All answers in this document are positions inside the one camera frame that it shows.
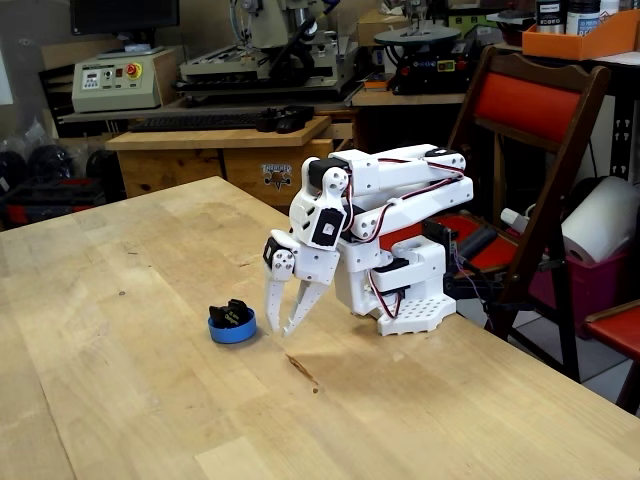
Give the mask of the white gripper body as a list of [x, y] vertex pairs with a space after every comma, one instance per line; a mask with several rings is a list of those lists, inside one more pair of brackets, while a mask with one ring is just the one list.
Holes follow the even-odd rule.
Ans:
[[330, 285], [339, 253], [307, 246], [282, 230], [272, 230], [263, 251], [267, 278], [286, 282], [291, 278]]

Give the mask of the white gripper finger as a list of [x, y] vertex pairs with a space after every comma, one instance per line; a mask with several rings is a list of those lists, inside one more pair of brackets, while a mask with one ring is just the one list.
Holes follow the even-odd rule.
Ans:
[[265, 264], [264, 310], [271, 329], [280, 330], [279, 312], [285, 284], [294, 276], [295, 257], [287, 249], [270, 250], [271, 263]]
[[327, 285], [311, 280], [302, 280], [296, 299], [283, 328], [283, 335], [289, 336], [312, 310], [317, 301], [326, 293]]

